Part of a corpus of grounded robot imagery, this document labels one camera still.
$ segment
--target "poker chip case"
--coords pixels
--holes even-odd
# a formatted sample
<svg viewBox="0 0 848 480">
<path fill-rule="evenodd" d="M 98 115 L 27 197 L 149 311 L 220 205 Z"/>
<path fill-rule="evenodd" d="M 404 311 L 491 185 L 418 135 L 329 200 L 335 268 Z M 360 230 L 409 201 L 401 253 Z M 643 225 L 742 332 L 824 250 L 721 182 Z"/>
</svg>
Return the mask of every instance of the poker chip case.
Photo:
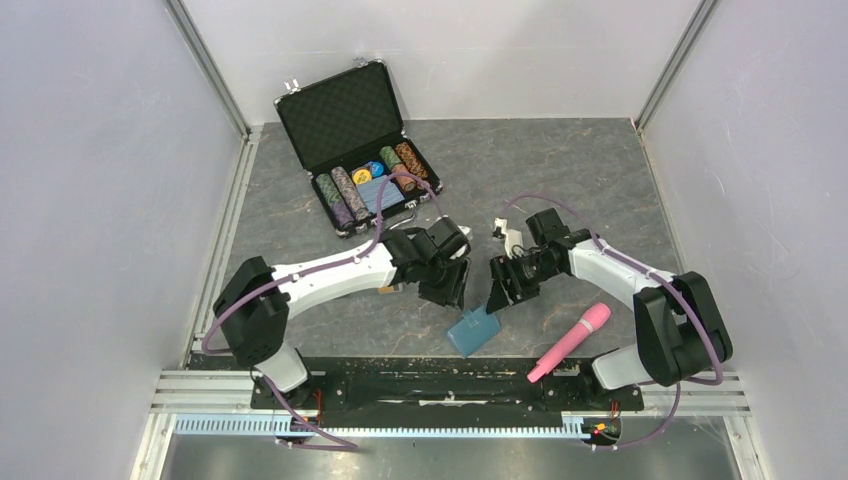
<svg viewBox="0 0 848 480">
<path fill-rule="evenodd" d="M 381 162 L 385 167 L 380 150 L 406 143 L 420 161 L 418 169 L 426 172 L 424 180 L 436 194 L 441 192 L 442 181 L 405 134 L 389 70 L 381 60 L 362 63 L 302 88 L 295 87 L 277 98 L 274 106 L 300 163 L 309 173 L 315 195 L 340 237 L 366 231 L 376 224 L 377 215 L 370 212 L 367 218 L 340 224 L 316 182 L 319 175 L 330 174 L 336 167 L 344 168 L 348 176 L 369 162 Z M 372 181 L 382 181 L 391 173 L 388 168 L 383 170 L 383 176 Z M 401 191 L 403 201 L 383 207 L 384 219 L 430 198 L 420 187 L 404 191 L 396 180 L 392 182 Z"/>
</svg>

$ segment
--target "white wall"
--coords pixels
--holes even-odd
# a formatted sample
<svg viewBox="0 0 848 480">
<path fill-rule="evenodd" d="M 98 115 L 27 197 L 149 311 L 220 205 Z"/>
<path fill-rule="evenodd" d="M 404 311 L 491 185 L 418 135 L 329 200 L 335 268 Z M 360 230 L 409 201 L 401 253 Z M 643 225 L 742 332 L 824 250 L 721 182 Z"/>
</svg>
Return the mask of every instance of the white wall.
<svg viewBox="0 0 848 480">
<path fill-rule="evenodd" d="M 162 2 L 0 6 L 0 478 L 127 478 L 239 139 Z"/>
<path fill-rule="evenodd" d="M 846 478 L 848 4 L 721 2 L 647 130 L 775 478 Z"/>
<path fill-rule="evenodd" d="M 406 118 L 632 117 L 697 0 L 186 0 L 252 124 L 302 84 L 380 57 Z"/>
</svg>

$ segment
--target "gray stone surface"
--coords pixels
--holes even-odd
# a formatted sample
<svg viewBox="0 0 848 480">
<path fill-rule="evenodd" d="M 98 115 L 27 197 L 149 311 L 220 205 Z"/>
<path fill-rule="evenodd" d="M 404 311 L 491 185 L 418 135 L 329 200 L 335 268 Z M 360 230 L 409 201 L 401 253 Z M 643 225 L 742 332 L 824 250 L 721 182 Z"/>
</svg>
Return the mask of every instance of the gray stone surface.
<svg viewBox="0 0 848 480">
<path fill-rule="evenodd" d="M 623 252 L 677 270 L 651 172 L 629 120 L 410 121 L 407 135 L 445 183 L 439 196 L 443 209 L 473 230 L 466 308 L 485 303 L 489 295 L 488 261 L 502 252 L 502 243 L 491 238 L 495 215 L 506 199 L 527 190 L 555 193 Z M 522 200 L 509 210 L 510 226 L 526 232 L 526 217 L 545 208 L 543 201 Z M 561 216 L 572 228 L 583 227 L 567 213 Z M 424 226 L 435 217 L 435 207 L 427 203 L 419 207 L 416 223 Z M 372 234 L 336 237 L 282 125 L 266 125 L 227 278 L 255 255 L 269 264 L 302 262 L 348 250 Z M 633 315 L 625 306 L 562 275 L 545 282 L 539 298 L 499 312 L 501 333 L 477 354 L 542 355 L 598 301 L 610 305 L 613 316 L 575 355 L 633 343 Z M 445 332 L 459 318 L 459 311 L 425 302 L 417 287 L 408 286 L 402 293 L 363 293 L 319 305 L 290 320 L 286 338 L 307 356 L 456 355 Z"/>
</svg>

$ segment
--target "pink wand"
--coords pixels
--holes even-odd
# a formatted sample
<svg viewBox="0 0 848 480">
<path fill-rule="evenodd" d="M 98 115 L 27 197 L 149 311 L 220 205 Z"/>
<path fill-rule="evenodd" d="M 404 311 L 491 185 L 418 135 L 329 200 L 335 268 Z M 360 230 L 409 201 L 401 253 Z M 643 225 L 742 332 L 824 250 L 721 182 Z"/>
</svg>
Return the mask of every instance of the pink wand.
<svg viewBox="0 0 848 480">
<path fill-rule="evenodd" d="M 580 317 L 577 325 L 572 327 L 557 343 L 548 350 L 548 353 L 542 356 L 536 367 L 527 374 L 527 380 L 530 383 L 536 383 L 540 378 L 551 373 L 551 370 L 559 365 L 569 353 L 571 353 L 578 345 L 580 345 L 586 337 L 595 330 L 601 328 L 609 319 L 610 309 L 603 303 L 592 305 L 586 313 Z"/>
</svg>

